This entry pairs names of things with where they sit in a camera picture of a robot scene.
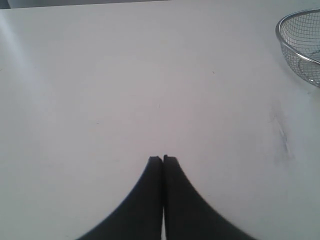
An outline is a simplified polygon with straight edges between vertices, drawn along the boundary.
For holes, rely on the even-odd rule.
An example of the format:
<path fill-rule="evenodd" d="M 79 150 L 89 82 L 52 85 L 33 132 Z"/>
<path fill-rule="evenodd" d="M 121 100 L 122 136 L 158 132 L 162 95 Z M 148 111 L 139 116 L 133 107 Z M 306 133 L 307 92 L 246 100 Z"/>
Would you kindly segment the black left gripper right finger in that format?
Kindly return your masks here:
<path fill-rule="evenodd" d="M 176 157 L 163 157 L 164 224 L 168 240 L 251 240 L 196 191 Z"/>

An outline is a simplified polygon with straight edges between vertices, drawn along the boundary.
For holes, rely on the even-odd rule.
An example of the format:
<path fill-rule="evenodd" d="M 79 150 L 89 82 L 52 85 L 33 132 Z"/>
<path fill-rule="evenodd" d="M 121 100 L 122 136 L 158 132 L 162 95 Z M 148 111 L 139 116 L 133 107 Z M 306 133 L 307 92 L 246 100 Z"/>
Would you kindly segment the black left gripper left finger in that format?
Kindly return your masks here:
<path fill-rule="evenodd" d="M 122 203 L 81 240 L 160 240 L 163 223 L 163 161 L 148 159 L 138 182 Z"/>

